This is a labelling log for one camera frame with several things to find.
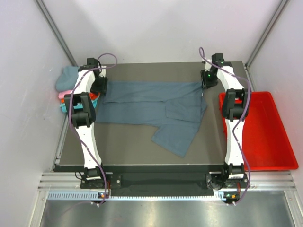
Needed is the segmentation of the slate blue t shirt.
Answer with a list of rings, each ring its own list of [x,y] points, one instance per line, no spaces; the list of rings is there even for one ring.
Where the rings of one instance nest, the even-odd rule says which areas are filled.
[[[113,81],[100,100],[96,121],[157,127],[152,141],[184,157],[206,108],[201,82]]]

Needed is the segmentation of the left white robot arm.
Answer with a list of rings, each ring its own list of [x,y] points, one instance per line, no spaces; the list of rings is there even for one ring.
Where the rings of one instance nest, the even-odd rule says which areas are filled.
[[[64,96],[69,125],[76,138],[79,139],[83,156],[84,170],[81,176],[82,189],[106,189],[107,175],[102,168],[94,126],[96,111],[90,93],[97,95],[107,87],[106,73],[99,60],[88,58],[87,64],[77,71],[77,80],[70,94]]]

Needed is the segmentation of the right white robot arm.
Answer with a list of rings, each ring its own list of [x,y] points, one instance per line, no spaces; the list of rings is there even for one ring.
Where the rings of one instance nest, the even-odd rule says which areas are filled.
[[[249,164],[242,149],[242,137],[249,113],[251,89],[240,83],[242,77],[234,74],[232,64],[224,60],[222,53],[215,53],[208,60],[200,47],[199,54],[205,64],[201,70],[202,88],[209,89],[220,82],[225,90],[221,114],[227,129],[227,152],[220,185],[232,187],[248,180],[244,166],[249,167]]]

